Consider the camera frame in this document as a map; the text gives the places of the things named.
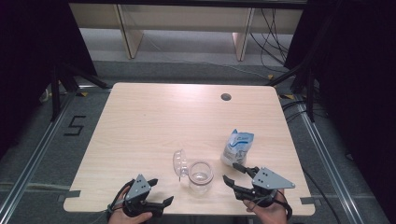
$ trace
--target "table top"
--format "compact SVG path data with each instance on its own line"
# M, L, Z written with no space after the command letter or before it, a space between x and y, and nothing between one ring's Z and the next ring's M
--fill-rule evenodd
M231 95L224 101L221 95ZM251 188L251 178L225 165L220 155L231 132L254 133L247 167L267 167L296 185L285 195L297 216L310 216L313 204L304 174L273 87L118 83L110 93L67 198L69 212L106 209L120 188L142 174L158 178L148 201L175 196L165 214L247 216L246 207L222 179ZM214 171L209 192L198 195L189 179L180 182L173 168L174 152L184 149L188 164L207 161Z

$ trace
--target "finger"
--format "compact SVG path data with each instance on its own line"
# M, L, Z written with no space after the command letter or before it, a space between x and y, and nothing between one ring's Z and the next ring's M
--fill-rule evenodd
M122 193L120 194L120 197L119 197L119 200L120 199L123 199L123 196L126 194L126 193L128 193L128 190L130 189L131 187L126 187L123 191L122 191Z
M248 212L253 212L252 208L254 207L255 203L249 200L243 201L244 205L247 207Z
M136 223L142 223L142 222L145 222L145 221L151 219L151 217L152 217L152 213L146 212L146 213L142 213L139 216L137 216L135 218L135 220L136 220Z

